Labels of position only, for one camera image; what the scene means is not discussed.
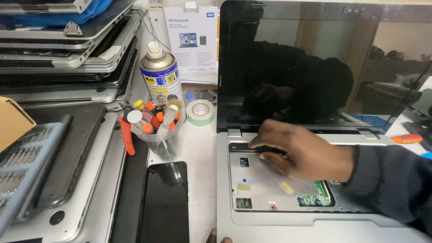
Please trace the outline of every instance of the black laptop screen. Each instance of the black laptop screen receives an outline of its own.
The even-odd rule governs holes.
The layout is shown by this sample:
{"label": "black laptop screen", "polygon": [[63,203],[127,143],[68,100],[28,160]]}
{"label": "black laptop screen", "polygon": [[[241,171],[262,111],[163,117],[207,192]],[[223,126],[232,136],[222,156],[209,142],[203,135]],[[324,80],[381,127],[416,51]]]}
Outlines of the black laptop screen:
{"label": "black laptop screen", "polygon": [[227,23],[218,126],[273,118],[382,128],[431,73],[432,23],[235,17]]}

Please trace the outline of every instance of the roll of tape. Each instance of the roll of tape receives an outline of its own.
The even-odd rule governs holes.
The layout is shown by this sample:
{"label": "roll of tape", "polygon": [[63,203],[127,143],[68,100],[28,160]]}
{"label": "roll of tape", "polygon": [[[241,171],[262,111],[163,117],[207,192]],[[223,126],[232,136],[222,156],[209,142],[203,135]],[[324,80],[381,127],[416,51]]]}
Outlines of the roll of tape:
{"label": "roll of tape", "polygon": [[204,99],[197,99],[186,107],[187,119],[198,127],[207,126],[215,116],[215,108],[212,103]]}

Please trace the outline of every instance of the wd-40 can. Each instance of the wd-40 can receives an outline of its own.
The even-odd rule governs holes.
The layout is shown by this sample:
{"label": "wd-40 can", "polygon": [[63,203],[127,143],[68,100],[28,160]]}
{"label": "wd-40 can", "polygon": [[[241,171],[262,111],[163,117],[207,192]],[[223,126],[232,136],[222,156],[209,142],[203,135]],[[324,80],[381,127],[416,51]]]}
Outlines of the wd-40 can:
{"label": "wd-40 can", "polygon": [[162,50],[159,43],[149,43],[149,50],[140,60],[140,68],[153,100],[162,92],[166,96],[176,95],[183,102],[175,57]]}

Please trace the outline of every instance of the black smartphone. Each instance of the black smartphone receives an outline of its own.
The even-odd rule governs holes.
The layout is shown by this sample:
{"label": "black smartphone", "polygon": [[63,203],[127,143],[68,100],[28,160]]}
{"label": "black smartphone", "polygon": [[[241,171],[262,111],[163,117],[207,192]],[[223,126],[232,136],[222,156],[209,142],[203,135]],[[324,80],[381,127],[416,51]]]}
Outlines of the black smartphone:
{"label": "black smartphone", "polygon": [[137,243],[189,242],[187,167],[183,161],[147,168]]}

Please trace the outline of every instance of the blue cloth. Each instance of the blue cloth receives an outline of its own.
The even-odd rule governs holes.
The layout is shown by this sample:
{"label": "blue cloth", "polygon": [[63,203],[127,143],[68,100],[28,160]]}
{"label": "blue cloth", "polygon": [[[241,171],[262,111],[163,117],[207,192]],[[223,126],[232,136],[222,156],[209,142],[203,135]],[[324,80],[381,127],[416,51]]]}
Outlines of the blue cloth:
{"label": "blue cloth", "polygon": [[84,24],[87,20],[104,12],[112,0],[93,0],[82,13],[47,13],[0,16],[0,23],[12,26],[21,24],[24,26],[66,26],[69,21],[77,25]]}

